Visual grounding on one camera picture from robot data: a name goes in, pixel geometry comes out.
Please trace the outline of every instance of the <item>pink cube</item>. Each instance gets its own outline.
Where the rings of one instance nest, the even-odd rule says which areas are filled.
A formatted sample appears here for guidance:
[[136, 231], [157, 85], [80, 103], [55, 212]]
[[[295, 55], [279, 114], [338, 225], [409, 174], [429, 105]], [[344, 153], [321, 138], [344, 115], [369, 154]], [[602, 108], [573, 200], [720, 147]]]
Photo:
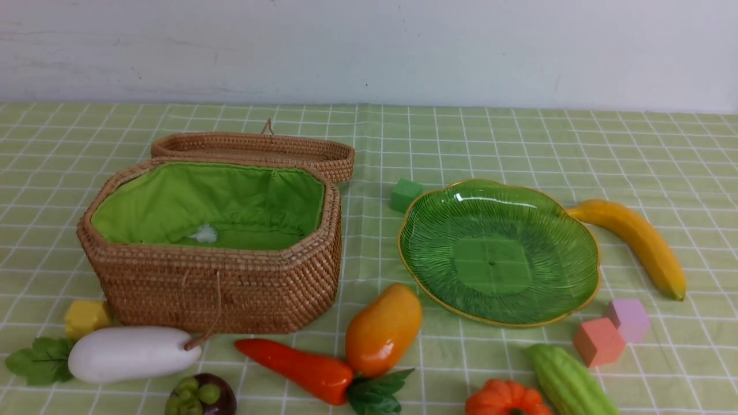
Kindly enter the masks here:
[[573, 343], [589, 368], [617, 362], [625, 351], [625, 340], [609, 318], [582, 323]]
[[609, 318], [628, 343], [641, 342], [651, 329], [651, 320], [637, 298], [616, 298], [607, 305], [604, 316]]

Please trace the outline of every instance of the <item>green cube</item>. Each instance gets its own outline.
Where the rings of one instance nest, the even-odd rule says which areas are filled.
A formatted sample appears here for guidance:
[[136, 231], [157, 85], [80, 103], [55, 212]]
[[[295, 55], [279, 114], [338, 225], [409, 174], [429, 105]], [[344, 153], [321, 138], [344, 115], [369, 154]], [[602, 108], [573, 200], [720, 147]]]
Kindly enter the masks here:
[[397, 210], [400, 213], [407, 212], [413, 200], [423, 194], [423, 185], [411, 182], [410, 180], [400, 179], [392, 190], [390, 197], [390, 209]]

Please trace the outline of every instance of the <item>table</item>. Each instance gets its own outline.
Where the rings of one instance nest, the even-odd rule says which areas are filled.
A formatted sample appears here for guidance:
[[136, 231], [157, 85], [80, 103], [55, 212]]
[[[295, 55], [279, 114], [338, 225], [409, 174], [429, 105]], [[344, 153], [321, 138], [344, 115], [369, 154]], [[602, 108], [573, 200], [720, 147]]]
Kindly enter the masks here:
[[[738, 115], [377, 105], [206, 106], [0, 103], [0, 357], [39, 335], [63, 335], [76, 298], [103, 298], [75, 225], [114, 172], [149, 157], [152, 140], [180, 131], [328, 138], [356, 148], [341, 184], [343, 275], [336, 305], [294, 336], [296, 347], [342, 354], [348, 321], [379, 289], [411, 284], [399, 260], [402, 215], [389, 209], [401, 178], [427, 190], [470, 177], [540, 189], [564, 206], [601, 197], [644, 214], [686, 270], [683, 303], [659, 295], [630, 249], [593, 228], [604, 283], [561, 323], [498, 329], [461, 319], [426, 297], [421, 336], [401, 361], [418, 370], [398, 398], [403, 414], [463, 413], [491, 377], [536, 385], [521, 350], [571, 339], [611, 298], [643, 301], [652, 330], [621, 359], [593, 369], [624, 414], [738, 414]], [[329, 408], [220, 335], [192, 372], [229, 381], [240, 414], [350, 414]], [[161, 414], [177, 377], [99, 388], [78, 381], [28, 388], [0, 367], [0, 413]]]

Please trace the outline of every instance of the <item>basket handle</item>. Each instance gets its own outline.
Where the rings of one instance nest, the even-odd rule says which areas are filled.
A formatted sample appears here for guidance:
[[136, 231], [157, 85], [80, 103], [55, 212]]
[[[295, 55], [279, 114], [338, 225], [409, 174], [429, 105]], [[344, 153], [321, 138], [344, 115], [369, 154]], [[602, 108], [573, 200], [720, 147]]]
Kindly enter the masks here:
[[269, 134], [272, 135], [273, 137], [275, 135], [275, 131], [272, 130], [272, 118], [271, 117], [266, 119], [266, 124], [264, 124], [264, 128], [261, 129], [261, 133], [259, 134], [264, 135], [264, 132], [266, 131], [267, 128], [269, 129]]

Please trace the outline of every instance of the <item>yellow banana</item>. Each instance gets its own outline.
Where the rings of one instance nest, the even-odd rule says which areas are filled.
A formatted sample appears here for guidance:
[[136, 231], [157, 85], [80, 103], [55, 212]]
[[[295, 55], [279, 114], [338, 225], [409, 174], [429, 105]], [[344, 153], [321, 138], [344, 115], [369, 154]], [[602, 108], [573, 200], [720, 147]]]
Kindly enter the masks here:
[[684, 270], [663, 236], [643, 216], [619, 203], [602, 199], [585, 200], [567, 212], [581, 222], [603, 227], [617, 235], [630, 246], [662, 294], [684, 301], [687, 291]]

